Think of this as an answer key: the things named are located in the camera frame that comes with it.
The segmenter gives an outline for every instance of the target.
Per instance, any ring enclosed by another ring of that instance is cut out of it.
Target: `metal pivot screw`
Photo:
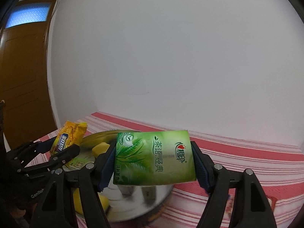
[[[92,168],[94,168],[94,164],[93,163],[88,163],[88,164],[86,164],[86,166],[85,166],[87,169],[92,169]]]
[[[59,175],[62,173],[62,169],[61,168],[58,168],[55,170],[55,174]]]
[[[223,166],[221,164],[215,164],[214,168],[217,170],[221,170],[223,168]]]
[[[252,170],[252,169],[246,169],[245,172],[246,172],[248,175],[252,175],[252,174],[253,174],[253,170]]]

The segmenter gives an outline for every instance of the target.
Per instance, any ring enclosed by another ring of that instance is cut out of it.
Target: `red and white striped cloth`
[[[96,112],[77,122],[87,122],[85,135],[109,129],[161,131],[163,128],[143,122]],[[45,141],[58,134],[58,130],[42,137]],[[278,228],[291,223],[304,203],[304,155],[300,147],[265,142],[253,142],[189,131],[203,153],[229,170],[243,171],[251,168],[256,173],[266,195],[274,204]],[[31,164],[46,162],[49,155],[37,156]],[[234,190],[230,191],[233,199]],[[176,184],[168,207],[162,215],[146,228],[196,227],[207,203],[208,196],[198,182]],[[228,204],[222,227],[228,227],[231,207]],[[78,220],[79,227],[86,227]]]

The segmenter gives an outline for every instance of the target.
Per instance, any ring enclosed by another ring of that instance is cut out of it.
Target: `small box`
[[[156,199],[156,186],[142,186],[141,191],[145,200]]]
[[[134,186],[128,186],[128,185],[117,185],[119,190],[124,195],[131,195],[134,192]]]

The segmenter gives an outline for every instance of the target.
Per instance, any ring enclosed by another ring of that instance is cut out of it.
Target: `white wall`
[[[5,146],[5,150],[8,152],[11,150],[10,146],[9,146],[9,143],[7,142],[6,138],[5,138],[5,135],[3,134],[4,136],[4,146]]]
[[[60,0],[60,122],[96,110],[241,139],[304,140],[304,25],[287,0]]]

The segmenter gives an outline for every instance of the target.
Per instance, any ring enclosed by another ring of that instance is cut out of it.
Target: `yellow sponge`
[[[97,158],[98,155],[105,153],[109,147],[110,145],[107,144],[106,142],[101,142],[97,146],[93,147],[92,149],[93,156]]]
[[[106,211],[109,208],[109,199],[105,196],[102,196],[101,194],[98,194],[102,208],[104,211]],[[75,206],[75,211],[81,215],[83,215],[83,210],[82,210],[82,205],[80,201],[80,194],[79,194],[79,189],[77,188],[73,192],[73,198],[74,198],[74,206]]]

